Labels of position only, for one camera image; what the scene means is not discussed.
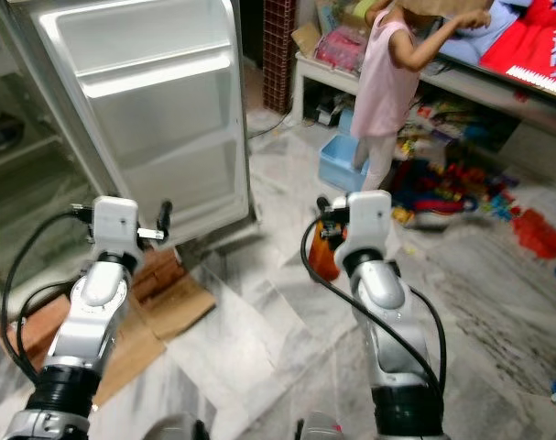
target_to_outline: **black cable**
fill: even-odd
[[[16,329],[17,351],[18,351],[19,358],[21,359],[21,362],[23,362],[25,367],[34,376],[37,376],[38,373],[36,372],[36,369],[31,364],[29,358],[27,357],[27,352],[25,350],[25,347],[23,346],[23,320],[25,318],[25,313],[27,312],[27,308],[29,307],[29,304],[31,303],[33,298],[38,295],[38,293],[55,287],[64,287],[67,286],[68,284],[71,284],[71,281],[68,280],[68,281],[52,282],[51,284],[47,284],[45,286],[40,287],[39,289],[37,289],[27,297],[27,299],[21,306],[21,310],[19,311],[19,316],[17,317],[17,329]]]
[[[441,409],[440,414],[444,413],[444,403],[442,400],[442,392],[441,387],[439,384],[438,379],[434,375],[434,371],[432,371],[431,366],[428,364],[426,359],[414,348],[408,341],[406,341],[402,336],[400,336],[393,328],[391,328],[386,322],[369,312],[365,306],[363,306],[359,301],[355,300],[351,296],[347,295],[345,292],[339,290],[336,286],[324,280],[310,265],[308,261],[308,256],[306,255],[306,242],[308,241],[308,235],[310,234],[312,228],[320,221],[320,217],[316,218],[312,223],[308,225],[306,230],[304,231],[304,235],[302,236],[302,241],[300,243],[300,256],[302,258],[302,264],[310,274],[311,278],[314,281],[319,282],[322,286],[326,287],[328,290],[333,292],[343,301],[349,303],[352,307],[354,307],[358,312],[365,315],[371,321],[373,321],[376,325],[379,325],[388,335],[393,337],[396,342],[398,342],[411,356],[413,356],[419,365],[422,367],[426,376],[428,378],[427,382],[429,386],[432,388],[432,391],[436,394],[437,399],[439,400],[439,406]]]
[[[19,264],[31,249],[33,244],[36,240],[41,236],[41,234],[52,224],[56,223],[57,221],[61,220],[62,218],[67,217],[74,217],[75,215],[72,211],[67,211],[65,213],[55,214],[52,217],[45,220],[38,228],[34,231],[31,235],[29,240],[25,243],[25,245],[19,250],[16,258],[13,260],[13,264],[11,265],[11,269],[6,277],[5,287],[3,288],[3,295],[1,297],[1,339],[3,340],[3,345],[5,346],[5,350],[8,355],[13,359],[13,362],[24,372],[24,374],[33,382],[36,383],[37,374],[31,374],[31,372],[27,369],[27,366],[21,361],[21,358],[11,346],[9,342],[9,337],[7,336],[7,326],[8,326],[8,317],[7,317],[7,301],[9,299],[9,293],[11,292],[11,286],[13,284],[13,278],[17,272]]]
[[[287,115],[288,115],[288,114],[283,115],[283,116],[281,117],[281,119],[279,119],[279,122],[278,122],[277,124],[275,124],[274,126],[271,126],[270,128],[268,128],[268,129],[266,129],[266,130],[261,130],[261,131],[255,133],[254,135],[248,136],[248,137],[247,137],[247,140],[253,139],[253,138],[257,138],[258,136],[261,136],[261,135],[265,135],[266,133],[269,133],[269,132],[270,132],[271,130],[273,130],[274,128],[278,128],[278,127],[281,125],[281,123],[284,122],[284,119],[286,119],[286,116],[287,116]]]
[[[414,293],[414,295],[418,296],[428,310],[431,312],[432,318],[434,319],[434,323],[436,324],[436,330],[439,334],[439,346],[441,351],[441,367],[439,371],[439,387],[441,388],[442,394],[444,394],[444,385],[446,384],[446,336],[444,334],[444,327],[442,326],[441,317],[439,316],[438,312],[432,305],[431,300],[429,300],[424,293],[418,291],[417,289],[409,286],[409,289]]]

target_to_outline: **tile floor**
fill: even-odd
[[[260,222],[209,250],[192,271],[218,306],[92,415],[91,439],[138,440],[178,411],[201,417],[213,440],[290,439],[311,410],[335,416],[347,438],[374,438],[356,321],[310,281],[298,255],[317,195],[340,194],[317,173],[319,149],[332,135],[320,126],[280,127],[251,141]],[[446,432],[454,440],[556,440],[551,266],[491,219],[464,219],[434,235],[399,229],[398,236],[405,280],[435,303],[447,333]],[[345,284],[342,276],[337,285]],[[416,314],[434,362],[433,323],[423,307]],[[27,395],[0,351],[0,438]]]

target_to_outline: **red toy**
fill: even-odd
[[[542,214],[528,209],[520,217],[513,218],[511,224],[521,246],[533,250],[542,259],[556,258],[556,229]]]

